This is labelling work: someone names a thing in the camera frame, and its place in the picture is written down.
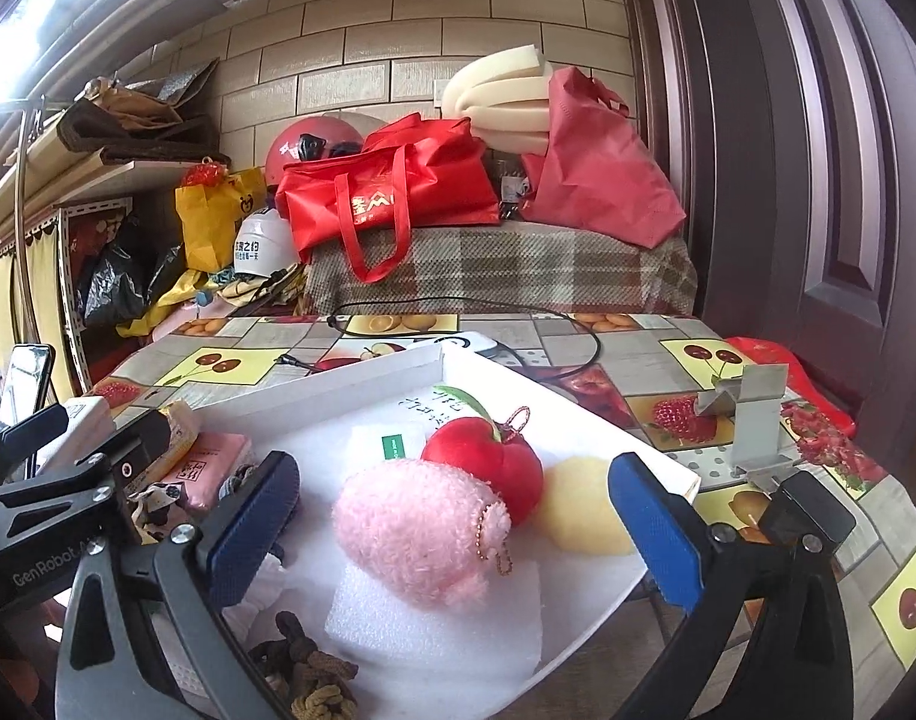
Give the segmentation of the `person left hand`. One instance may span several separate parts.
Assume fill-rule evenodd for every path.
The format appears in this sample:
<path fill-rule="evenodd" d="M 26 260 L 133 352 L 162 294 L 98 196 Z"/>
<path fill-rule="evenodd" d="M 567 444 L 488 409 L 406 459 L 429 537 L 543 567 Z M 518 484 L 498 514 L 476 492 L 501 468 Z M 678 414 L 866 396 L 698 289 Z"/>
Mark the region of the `person left hand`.
<path fill-rule="evenodd" d="M 0 665 L 10 687 L 27 706 L 44 712 L 53 702 L 59 642 L 64 629 L 64 606 L 46 600 L 4 622 L 5 653 Z"/>

